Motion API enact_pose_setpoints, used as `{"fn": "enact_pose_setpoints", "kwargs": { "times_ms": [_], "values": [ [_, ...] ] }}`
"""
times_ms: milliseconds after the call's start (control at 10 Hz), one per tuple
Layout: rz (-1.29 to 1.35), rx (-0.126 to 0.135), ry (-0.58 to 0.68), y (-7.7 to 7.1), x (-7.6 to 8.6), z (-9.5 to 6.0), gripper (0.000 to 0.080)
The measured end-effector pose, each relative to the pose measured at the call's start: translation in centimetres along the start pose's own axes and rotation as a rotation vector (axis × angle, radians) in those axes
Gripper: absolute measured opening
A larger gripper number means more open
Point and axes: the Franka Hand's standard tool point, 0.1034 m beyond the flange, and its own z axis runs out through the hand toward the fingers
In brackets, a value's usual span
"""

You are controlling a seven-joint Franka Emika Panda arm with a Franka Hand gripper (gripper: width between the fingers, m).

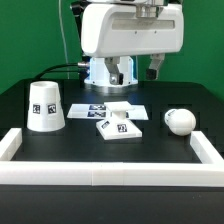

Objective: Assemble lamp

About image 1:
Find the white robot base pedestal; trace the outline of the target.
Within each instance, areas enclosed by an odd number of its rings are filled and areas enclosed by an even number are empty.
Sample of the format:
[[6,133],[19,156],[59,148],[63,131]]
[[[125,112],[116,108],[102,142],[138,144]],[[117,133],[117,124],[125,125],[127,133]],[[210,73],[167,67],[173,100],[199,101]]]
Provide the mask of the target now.
[[136,85],[137,71],[130,56],[91,58],[86,84],[97,87],[122,88]]

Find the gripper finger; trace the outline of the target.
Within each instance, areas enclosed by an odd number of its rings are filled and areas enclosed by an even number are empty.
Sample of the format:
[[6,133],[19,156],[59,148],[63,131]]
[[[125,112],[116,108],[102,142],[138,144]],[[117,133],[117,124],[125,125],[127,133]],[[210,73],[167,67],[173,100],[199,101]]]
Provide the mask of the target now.
[[109,82],[112,85],[119,84],[119,76],[120,76],[120,72],[118,69],[119,62],[120,62],[119,57],[107,57],[104,59],[104,63],[110,75]]
[[164,54],[153,54],[150,56],[151,62],[146,69],[146,78],[148,80],[156,80],[159,76],[160,68],[164,62]]

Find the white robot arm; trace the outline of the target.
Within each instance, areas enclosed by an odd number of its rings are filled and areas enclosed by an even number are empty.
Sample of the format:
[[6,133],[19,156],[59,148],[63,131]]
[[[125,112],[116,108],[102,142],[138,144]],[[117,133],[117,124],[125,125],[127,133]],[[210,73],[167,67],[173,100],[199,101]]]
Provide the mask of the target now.
[[116,87],[133,82],[132,56],[149,55],[150,78],[158,77],[167,53],[183,45],[182,5],[168,0],[88,0],[82,18],[81,47],[91,58],[90,80]]

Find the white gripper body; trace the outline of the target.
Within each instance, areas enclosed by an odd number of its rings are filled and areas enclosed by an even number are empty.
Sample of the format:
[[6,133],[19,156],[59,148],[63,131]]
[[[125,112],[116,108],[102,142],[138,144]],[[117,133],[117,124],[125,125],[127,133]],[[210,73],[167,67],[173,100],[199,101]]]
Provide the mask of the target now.
[[172,53],[181,49],[183,33],[180,4],[138,17],[135,5],[92,3],[83,13],[81,47],[96,58]]

